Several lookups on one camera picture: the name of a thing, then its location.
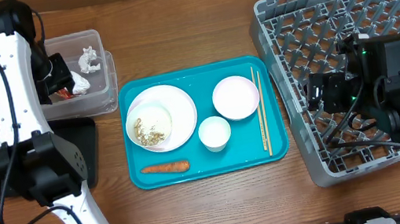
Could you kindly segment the white paper cup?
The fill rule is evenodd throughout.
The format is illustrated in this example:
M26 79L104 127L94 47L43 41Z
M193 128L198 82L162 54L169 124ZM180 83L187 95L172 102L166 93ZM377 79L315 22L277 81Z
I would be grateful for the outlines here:
M222 151L230 139L229 122L220 116L206 118L199 126L200 142L211 152Z

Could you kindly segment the red snack wrapper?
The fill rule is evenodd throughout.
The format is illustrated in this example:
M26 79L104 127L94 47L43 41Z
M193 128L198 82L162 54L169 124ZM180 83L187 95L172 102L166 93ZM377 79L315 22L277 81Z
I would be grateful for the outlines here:
M72 99L74 95L69 92L66 88L62 88L56 92L56 95L59 96L60 98L66 100L66 99Z

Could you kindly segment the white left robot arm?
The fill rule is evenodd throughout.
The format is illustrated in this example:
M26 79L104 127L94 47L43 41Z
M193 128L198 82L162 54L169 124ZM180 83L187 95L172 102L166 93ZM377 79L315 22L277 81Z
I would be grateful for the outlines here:
M46 52L44 38L42 18L29 5L0 0L0 201L14 191L64 224L109 224L91 194L95 122L50 122L42 111L51 94L75 86L61 55Z

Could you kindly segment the white bowl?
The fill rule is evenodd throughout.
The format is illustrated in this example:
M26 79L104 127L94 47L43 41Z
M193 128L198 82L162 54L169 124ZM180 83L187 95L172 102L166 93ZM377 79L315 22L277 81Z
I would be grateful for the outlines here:
M167 132L167 138L171 135L172 131L172 119L171 119L171 114L169 111L167 111L166 108L164 108L161 104L158 103L146 103L146 104L140 104L136 106L134 109L132 109L128 114L127 114L127 121L126 121L126 133L128 135L128 138L136 145L141 146L142 148L149 148L149 147L155 147L155 146L142 146L139 141L135 138L135 133L134 133L134 124L137 118L146 118L146 119L154 119L158 122L158 124L164 128L164 130Z

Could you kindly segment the foil ball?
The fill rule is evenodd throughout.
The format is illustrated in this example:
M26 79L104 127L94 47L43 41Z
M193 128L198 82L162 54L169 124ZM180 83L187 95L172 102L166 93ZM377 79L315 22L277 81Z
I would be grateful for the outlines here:
M80 56L78 63L82 73L91 74L101 70L100 64L92 65L91 63L97 59L97 51L92 46L83 48L83 55Z

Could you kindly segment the white tissue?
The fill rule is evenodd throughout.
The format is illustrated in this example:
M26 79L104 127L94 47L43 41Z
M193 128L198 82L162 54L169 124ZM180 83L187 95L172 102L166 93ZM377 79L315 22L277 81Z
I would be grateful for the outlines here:
M74 96L82 96L86 94L88 89L90 88L90 83L87 79L83 78L76 72L71 71L72 79L74 82L74 86L72 87L72 95Z

